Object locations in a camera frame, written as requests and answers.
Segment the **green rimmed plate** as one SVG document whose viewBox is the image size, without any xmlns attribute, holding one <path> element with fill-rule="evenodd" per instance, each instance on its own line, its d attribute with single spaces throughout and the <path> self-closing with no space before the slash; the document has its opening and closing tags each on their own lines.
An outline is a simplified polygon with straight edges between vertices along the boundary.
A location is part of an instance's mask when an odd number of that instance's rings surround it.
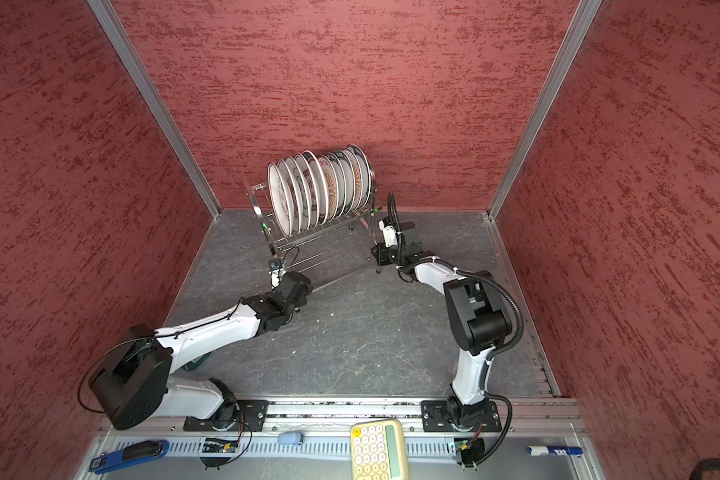
<svg viewBox="0 0 720 480">
<path fill-rule="evenodd" d="M 349 146 L 350 151 L 355 155 L 360 166 L 360 176 L 362 183 L 362 196 L 360 207 L 363 207 L 371 194 L 371 166 L 364 152 L 356 145 Z"/>
</svg>

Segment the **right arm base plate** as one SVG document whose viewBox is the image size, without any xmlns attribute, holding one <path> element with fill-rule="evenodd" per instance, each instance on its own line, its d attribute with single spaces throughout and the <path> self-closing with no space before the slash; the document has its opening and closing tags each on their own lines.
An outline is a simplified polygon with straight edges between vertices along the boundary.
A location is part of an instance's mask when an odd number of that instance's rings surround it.
<svg viewBox="0 0 720 480">
<path fill-rule="evenodd" d="M 476 404 L 463 405 L 456 397 L 447 400 L 424 400 L 420 404 L 425 432 L 482 432 L 502 430 L 498 408 L 494 401 L 484 399 Z"/>
</svg>

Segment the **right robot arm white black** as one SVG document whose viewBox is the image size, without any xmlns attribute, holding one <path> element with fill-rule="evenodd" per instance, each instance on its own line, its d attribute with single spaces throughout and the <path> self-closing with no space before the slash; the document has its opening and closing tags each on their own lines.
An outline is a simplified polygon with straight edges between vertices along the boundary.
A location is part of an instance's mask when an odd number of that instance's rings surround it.
<svg viewBox="0 0 720 480">
<path fill-rule="evenodd" d="M 470 272 L 423 249 L 416 226 L 385 217 L 383 240 L 372 248 L 377 264 L 392 265 L 400 278 L 433 288 L 443 296 L 452 337 L 459 347 L 450 397 L 441 417 L 469 431 L 493 412 L 488 377 L 494 358 L 516 346 L 524 333 L 518 303 L 488 271 Z"/>
</svg>

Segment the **stainless steel dish rack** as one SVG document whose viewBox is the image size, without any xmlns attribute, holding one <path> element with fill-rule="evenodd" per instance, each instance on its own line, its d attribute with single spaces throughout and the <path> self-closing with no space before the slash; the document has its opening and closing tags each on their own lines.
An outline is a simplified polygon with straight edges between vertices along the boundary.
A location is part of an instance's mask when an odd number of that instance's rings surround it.
<svg viewBox="0 0 720 480">
<path fill-rule="evenodd" d="M 376 198 L 356 212 L 285 237 L 275 218 L 268 185 L 247 183 L 245 190 L 268 243 L 270 260 L 281 261 L 282 275 L 287 271 L 301 273 L 319 290 L 376 267 L 371 253 L 376 243 L 373 228 L 383 210 Z"/>
</svg>

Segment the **orange patterned white plate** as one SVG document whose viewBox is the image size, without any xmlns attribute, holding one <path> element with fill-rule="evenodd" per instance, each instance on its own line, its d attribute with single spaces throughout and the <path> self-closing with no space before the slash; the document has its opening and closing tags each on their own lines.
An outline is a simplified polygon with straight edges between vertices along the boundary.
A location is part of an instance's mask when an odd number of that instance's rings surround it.
<svg viewBox="0 0 720 480">
<path fill-rule="evenodd" d="M 338 153 L 340 161 L 345 169 L 345 186 L 346 186 L 346 207 L 347 212 L 356 210 L 361 203 L 363 194 L 363 178 L 361 173 L 361 165 L 359 157 L 349 148 L 345 148 Z"/>
</svg>

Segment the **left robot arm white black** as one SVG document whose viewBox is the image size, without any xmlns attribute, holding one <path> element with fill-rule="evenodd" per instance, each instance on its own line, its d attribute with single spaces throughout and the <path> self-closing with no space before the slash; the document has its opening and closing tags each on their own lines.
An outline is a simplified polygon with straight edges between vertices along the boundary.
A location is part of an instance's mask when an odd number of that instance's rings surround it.
<svg viewBox="0 0 720 480">
<path fill-rule="evenodd" d="M 120 431 L 152 418 L 183 417 L 225 431 L 240 422 L 237 398 L 221 380 L 179 378 L 214 351 L 279 330 L 307 303 L 312 283 L 287 272 L 263 295 L 240 298 L 220 313 L 176 327 L 132 327 L 97 362 L 88 377 L 90 391 L 111 425 Z"/>
</svg>

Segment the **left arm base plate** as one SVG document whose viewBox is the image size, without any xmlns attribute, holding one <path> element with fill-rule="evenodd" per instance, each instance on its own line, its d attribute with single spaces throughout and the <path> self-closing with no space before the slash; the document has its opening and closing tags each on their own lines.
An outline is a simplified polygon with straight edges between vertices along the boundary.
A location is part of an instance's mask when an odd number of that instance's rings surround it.
<svg viewBox="0 0 720 480">
<path fill-rule="evenodd" d="M 266 420 L 269 402 L 267 400 L 237 400 L 235 405 L 225 401 L 209 419 L 187 417 L 183 430 L 187 432 L 212 432 L 232 434 L 250 429 L 260 432 Z"/>
</svg>

